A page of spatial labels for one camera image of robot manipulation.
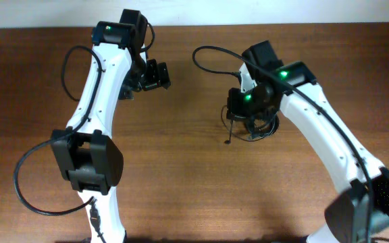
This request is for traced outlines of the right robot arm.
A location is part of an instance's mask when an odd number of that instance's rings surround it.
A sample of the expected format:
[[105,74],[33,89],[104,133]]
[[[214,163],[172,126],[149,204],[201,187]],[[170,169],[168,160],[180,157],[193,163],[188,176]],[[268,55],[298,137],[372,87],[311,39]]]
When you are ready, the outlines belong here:
[[347,128],[302,61],[284,65],[267,40],[239,57],[241,87],[229,91],[227,118],[263,120],[275,132],[282,113],[312,146],[338,193],[324,211],[326,224],[306,242],[372,241],[389,227],[389,169]]

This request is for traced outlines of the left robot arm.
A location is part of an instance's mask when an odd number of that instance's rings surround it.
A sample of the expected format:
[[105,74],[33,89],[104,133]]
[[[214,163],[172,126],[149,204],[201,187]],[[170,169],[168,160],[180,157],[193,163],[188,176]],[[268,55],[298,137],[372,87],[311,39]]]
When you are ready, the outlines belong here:
[[125,9],[119,22],[100,21],[92,31],[92,58],[76,111],[63,130],[52,132],[51,149],[63,179],[87,211],[89,242],[125,242],[117,198],[124,157],[112,140],[117,102],[135,92],[171,85],[167,66],[149,59],[145,35],[150,23]]

